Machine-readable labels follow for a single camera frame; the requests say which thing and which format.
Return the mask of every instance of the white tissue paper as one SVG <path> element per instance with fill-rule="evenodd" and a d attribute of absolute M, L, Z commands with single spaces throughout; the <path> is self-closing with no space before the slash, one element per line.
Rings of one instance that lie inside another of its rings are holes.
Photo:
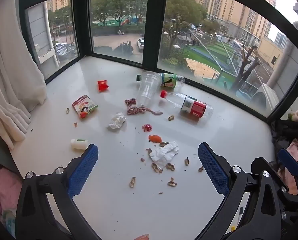
<path fill-rule="evenodd" d="M 159 169 L 163 169 L 167 163 L 171 162 L 173 156 L 175 156 L 179 151 L 178 144 L 173 141 L 168 143 L 164 147 L 160 147 L 150 153 L 150 157 L 153 162 L 159 167 Z"/>
<path fill-rule="evenodd" d="M 109 124 L 109 126 L 112 129 L 120 128 L 123 123 L 125 122 L 126 118 L 122 113 L 116 113 L 112 118 L 112 123 Z"/>

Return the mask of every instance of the green bottle label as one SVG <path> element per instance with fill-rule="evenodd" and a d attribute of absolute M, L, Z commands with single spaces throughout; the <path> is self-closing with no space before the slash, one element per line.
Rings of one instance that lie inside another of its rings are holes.
<path fill-rule="evenodd" d="M 162 87 L 174 88 L 177 83 L 177 75 L 176 74 L 167 74 L 162 73 Z"/>

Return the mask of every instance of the red bottle cap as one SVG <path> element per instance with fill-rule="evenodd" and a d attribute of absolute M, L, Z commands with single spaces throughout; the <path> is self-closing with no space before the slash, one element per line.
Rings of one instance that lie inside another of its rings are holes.
<path fill-rule="evenodd" d="M 162 90 L 162 91 L 161 91 L 161 94 L 160 94 L 160 97 L 162 97 L 162 98 L 166 98 L 167 94 L 168 94 L 167 91 Z"/>

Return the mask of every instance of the clear plastic cup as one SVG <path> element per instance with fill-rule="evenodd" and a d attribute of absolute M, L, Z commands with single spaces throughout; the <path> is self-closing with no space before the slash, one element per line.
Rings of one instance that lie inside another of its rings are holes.
<path fill-rule="evenodd" d="M 141 83 L 137 95 L 137 106 L 148 107 L 154 93 L 161 85 L 161 76 L 152 71 L 144 72 L 141 75 Z"/>

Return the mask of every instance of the white curtain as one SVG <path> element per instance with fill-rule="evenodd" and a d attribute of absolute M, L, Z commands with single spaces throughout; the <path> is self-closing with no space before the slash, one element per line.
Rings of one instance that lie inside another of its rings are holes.
<path fill-rule="evenodd" d="M 0 0 L 0 136 L 10 149 L 25 139 L 29 111 L 45 99 L 46 84 L 20 32 L 15 0 Z"/>

